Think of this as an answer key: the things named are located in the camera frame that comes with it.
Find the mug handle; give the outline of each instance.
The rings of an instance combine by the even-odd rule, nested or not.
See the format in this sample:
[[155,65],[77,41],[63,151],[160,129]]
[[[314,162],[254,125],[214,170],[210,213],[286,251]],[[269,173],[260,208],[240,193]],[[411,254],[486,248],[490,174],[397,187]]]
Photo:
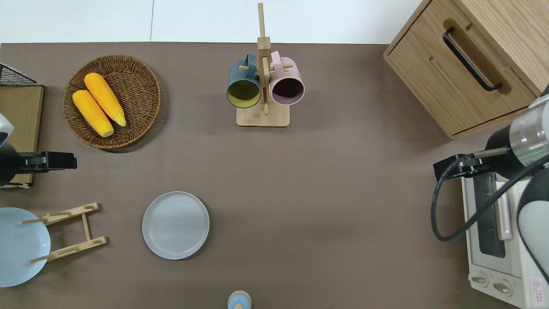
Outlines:
[[273,59],[274,72],[276,73],[277,78],[281,78],[284,76],[284,68],[282,68],[282,60],[280,59],[278,51],[272,52],[271,58]]
[[255,69],[257,68],[255,66],[255,55],[252,53],[248,53],[246,56],[246,66],[248,67],[248,71],[246,72],[246,77],[249,79],[253,79],[255,76]]

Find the oven knob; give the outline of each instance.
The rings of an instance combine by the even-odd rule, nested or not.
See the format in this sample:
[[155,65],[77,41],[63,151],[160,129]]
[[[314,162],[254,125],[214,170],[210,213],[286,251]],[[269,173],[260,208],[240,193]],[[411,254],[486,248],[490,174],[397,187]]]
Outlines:
[[502,292],[507,296],[513,295],[513,290],[511,289],[511,284],[507,280],[503,280],[504,283],[494,283],[494,289]]
[[472,282],[478,282],[478,283],[486,283],[486,279],[483,278],[483,277],[472,277],[471,281]]
[[484,288],[488,287],[488,277],[483,272],[478,273],[476,276],[469,275],[469,280],[482,285]]

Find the corn cob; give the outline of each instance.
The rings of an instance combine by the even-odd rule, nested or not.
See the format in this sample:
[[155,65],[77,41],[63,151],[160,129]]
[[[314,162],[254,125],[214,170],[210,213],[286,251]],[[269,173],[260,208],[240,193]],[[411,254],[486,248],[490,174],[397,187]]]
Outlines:
[[72,101],[85,120],[99,135],[107,137],[114,133],[113,125],[89,91],[76,91],[72,94]]
[[105,79],[100,74],[89,73],[84,77],[84,83],[107,116],[120,126],[126,126],[124,111]]

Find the brown table surface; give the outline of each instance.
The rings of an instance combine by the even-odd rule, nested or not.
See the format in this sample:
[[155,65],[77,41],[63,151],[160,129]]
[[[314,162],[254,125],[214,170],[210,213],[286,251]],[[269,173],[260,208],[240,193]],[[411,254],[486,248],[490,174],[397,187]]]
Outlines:
[[[287,128],[242,128],[226,100],[229,65],[255,44],[2,44],[0,62],[45,85],[38,150],[73,152],[77,170],[0,191],[1,207],[40,216],[99,202],[104,246],[46,263],[0,289],[1,308],[225,308],[238,289],[266,308],[510,308],[472,289],[465,239],[429,221],[432,164],[484,147],[487,130],[450,141],[383,60],[386,45],[273,44],[306,85]],[[130,54],[159,78],[162,111],[126,153],[80,142],[63,118],[73,73]],[[202,249],[169,261],[146,246],[145,210],[169,191],[196,195],[211,219]],[[463,222],[459,181],[440,225]],[[85,240],[81,220],[48,228],[52,249]]]

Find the pink mug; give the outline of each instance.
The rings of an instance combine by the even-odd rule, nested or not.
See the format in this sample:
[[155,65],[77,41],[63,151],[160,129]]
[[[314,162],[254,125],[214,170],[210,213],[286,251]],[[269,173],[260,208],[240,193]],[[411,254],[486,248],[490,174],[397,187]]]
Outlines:
[[[305,86],[301,80],[298,67],[295,61],[288,57],[280,57],[278,51],[272,52],[273,62],[271,66],[271,98],[281,105],[293,105],[298,103],[305,93]],[[282,66],[291,64],[291,68],[284,69]]]

